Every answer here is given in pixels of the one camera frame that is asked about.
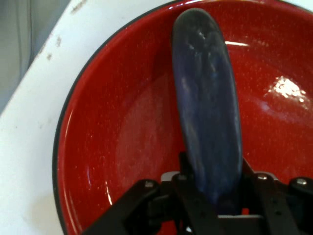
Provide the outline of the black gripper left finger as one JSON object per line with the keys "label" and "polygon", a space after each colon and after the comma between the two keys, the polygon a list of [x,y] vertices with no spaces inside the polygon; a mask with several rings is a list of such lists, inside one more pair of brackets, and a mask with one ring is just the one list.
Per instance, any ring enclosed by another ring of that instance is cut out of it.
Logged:
{"label": "black gripper left finger", "polygon": [[218,217],[198,191],[185,152],[180,172],[170,181],[139,180],[83,233],[85,235],[155,235],[172,221],[176,234],[221,235]]}

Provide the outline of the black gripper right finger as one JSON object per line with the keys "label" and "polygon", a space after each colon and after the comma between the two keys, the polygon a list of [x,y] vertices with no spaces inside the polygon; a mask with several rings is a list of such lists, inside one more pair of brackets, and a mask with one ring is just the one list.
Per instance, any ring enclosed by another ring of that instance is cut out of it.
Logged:
{"label": "black gripper right finger", "polygon": [[243,160],[242,207],[257,215],[257,231],[265,235],[311,235],[313,233],[313,180],[292,178],[288,184],[267,172],[255,172]]}

